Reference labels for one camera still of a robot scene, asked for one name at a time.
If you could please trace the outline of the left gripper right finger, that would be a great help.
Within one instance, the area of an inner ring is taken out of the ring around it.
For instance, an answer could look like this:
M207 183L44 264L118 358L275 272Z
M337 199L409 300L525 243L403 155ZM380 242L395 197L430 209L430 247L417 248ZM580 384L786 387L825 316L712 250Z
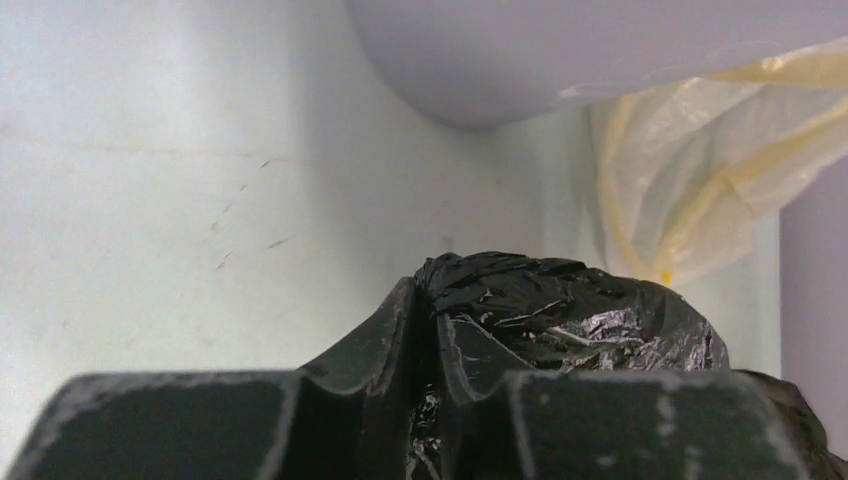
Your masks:
M764 393L728 371L531 369L469 320L442 317L449 479L803 479Z

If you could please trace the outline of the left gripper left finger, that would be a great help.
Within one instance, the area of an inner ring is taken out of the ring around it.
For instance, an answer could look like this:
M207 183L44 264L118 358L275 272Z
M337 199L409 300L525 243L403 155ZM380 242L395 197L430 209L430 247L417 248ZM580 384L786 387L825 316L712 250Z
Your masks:
M402 479L410 278L294 370L103 373L66 382L11 479Z

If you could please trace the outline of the black plastic trash bag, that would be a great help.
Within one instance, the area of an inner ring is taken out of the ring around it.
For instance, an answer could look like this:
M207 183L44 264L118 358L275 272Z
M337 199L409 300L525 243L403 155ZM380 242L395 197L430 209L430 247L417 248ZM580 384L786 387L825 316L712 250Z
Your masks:
M481 327L531 369L685 372L728 370L751 380L774 407L807 475L843 479L847 463L799 388L773 376L734 369L709 321L674 291L611 275L584 263L484 252L447 253L416 272L424 319L407 477L449 479L442 461L442 317Z

